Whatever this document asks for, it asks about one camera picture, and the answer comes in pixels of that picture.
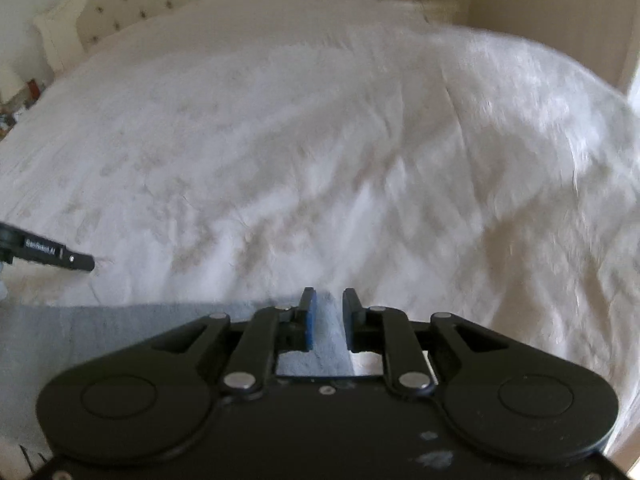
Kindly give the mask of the grey-blue knit pants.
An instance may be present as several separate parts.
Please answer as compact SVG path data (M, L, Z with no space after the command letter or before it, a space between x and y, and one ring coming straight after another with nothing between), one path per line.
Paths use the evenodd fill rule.
M311 352L290 352L278 361L286 376L352 376L341 307L318 292ZM128 307L48 307L1 304L1 448L51 456L35 405L40 389L63 370L136 344L197 318L227 313L248 321L262 308L296 306L296 297L228 304L138 304Z

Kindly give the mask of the cream left nightstand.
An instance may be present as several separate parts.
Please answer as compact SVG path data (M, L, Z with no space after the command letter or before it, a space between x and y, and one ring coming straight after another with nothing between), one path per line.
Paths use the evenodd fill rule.
M1 104L0 136L4 139L21 117L36 104L43 92L40 81L31 79L9 102Z

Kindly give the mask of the cream right nightstand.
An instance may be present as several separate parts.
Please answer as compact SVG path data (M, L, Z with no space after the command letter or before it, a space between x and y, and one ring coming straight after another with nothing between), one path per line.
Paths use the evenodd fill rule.
M459 11L457 3L444 0L393 0L392 3L398 9L420 13L430 24L452 24Z

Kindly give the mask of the cream nightstand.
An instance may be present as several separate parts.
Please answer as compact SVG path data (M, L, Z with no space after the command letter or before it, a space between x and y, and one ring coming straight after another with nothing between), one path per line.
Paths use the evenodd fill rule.
M444 0L393 0L392 3L398 9L420 13L430 24L452 24L459 11L457 3Z
M31 79L9 102L1 104L0 136L4 139L21 117L36 104L43 92L40 81Z

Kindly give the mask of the white floral bedspread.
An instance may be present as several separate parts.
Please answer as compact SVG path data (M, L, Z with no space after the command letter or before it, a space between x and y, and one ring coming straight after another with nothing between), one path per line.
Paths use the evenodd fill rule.
M96 258L21 306L356 289L605 377L639 442L639 118L566 56L378 0L201 0L102 40L1 144L1 218Z

